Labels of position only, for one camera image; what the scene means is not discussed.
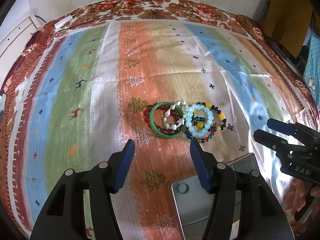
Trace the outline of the silver metal tin box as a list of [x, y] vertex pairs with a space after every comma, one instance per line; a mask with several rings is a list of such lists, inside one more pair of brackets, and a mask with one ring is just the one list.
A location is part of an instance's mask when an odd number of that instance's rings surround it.
[[202, 188], [197, 176], [173, 181], [170, 193], [183, 239], [201, 239], [212, 208], [213, 194]]

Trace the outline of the green jade bangle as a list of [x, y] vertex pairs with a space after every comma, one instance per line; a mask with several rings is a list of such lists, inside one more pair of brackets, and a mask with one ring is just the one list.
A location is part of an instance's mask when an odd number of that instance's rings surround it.
[[170, 102], [159, 102], [157, 104], [155, 104], [152, 109], [150, 110], [150, 115], [149, 115], [149, 124], [150, 124], [150, 127], [152, 128], [153, 132], [159, 136], [160, 138], [163, 138], [163, 139], [175, 139], [177, 137], [179, 137], [183, 132], [184, 132], [184, 129], [185, 129], [185, 124], [182, 124], [181, 126], [179, 126], [177, 128], [177, 132], [175, 134], [172, 134], [172, 135], [169, 135], [169, 134], [164, 134], [162, 133], [157, 127], [156, 127], [156, 124], [154, 122], [154, 113], [157, 109], [159, 109], [159, 107], [162, 107], [162, 106], [171, 106], [172, 103]]

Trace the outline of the tin box lid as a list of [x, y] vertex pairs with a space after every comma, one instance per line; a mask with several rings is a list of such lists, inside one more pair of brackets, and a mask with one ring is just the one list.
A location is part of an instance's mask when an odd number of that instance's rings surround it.
[[228, 165], [232, 170], [241, 173], [250, 173], [252, 170], [259, 171], [259, 166], [254, 153], [249, 153]]

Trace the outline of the blue cartoon curtain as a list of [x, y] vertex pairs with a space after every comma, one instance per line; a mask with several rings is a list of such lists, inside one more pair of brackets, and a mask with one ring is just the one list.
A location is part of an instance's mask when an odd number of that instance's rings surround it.
[[309, 54], [303, 79], [317, 104], [319, 104], [319, 35], [313, 29], [307, 32]]

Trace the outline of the brown hanging jacket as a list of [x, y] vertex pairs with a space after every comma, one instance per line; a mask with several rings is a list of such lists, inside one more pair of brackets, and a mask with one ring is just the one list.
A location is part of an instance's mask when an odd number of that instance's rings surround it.
[[312, 13], [313, 6], [309, 0], [271, 0], [261, 28], [267, 37], [297, 57], [303, 47]]

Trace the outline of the white cabinet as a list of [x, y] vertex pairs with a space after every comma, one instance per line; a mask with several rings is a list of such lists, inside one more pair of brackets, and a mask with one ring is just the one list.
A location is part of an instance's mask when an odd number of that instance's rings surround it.
[[1, 41], [1, 85], [14, 62], [24, 51], [27, 42], [40, 26], [33, 12], [28, 11]]

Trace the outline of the white charger adapter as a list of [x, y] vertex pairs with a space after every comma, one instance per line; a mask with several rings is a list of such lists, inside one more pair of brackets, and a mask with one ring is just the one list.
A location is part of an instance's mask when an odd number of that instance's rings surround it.
[[60, 29], [63, 25], [65, 25], [66, 23], [70, 22], [73, 19], [72, 15], [66, 16], [63, 19], [59, 20], [59, 22], [56, 22], [54, 24], [54, 28], [55, 29]]

